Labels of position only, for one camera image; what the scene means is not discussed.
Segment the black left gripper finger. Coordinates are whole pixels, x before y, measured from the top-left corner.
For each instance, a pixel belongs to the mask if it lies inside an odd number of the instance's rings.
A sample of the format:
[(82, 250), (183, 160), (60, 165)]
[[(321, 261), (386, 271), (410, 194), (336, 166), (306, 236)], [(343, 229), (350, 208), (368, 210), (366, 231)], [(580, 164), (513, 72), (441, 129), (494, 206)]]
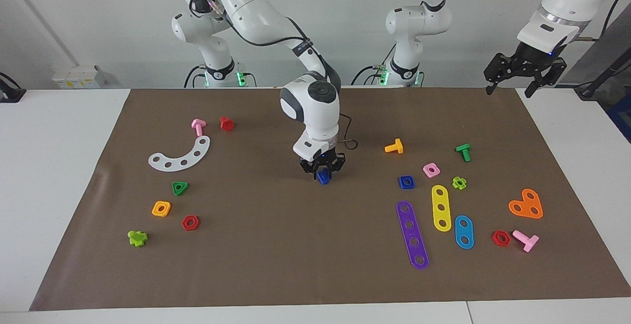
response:
[(565, 69), (566, 62), (564, 60), (554, 60), (546, 66), (535, 66), (534, 64), (529, 66), (527, 68), (528, 76), (532, 77), (533, 81), (526, 88), (525, 97), (529, 99), (539, 88), (554, 85)]
[(483, 70), (483, 76), (488, 84), (486, 87), (487, 95), (491, 95), (500, 82), (518, 76), (521, 68), (521, 57), (496, 54)]

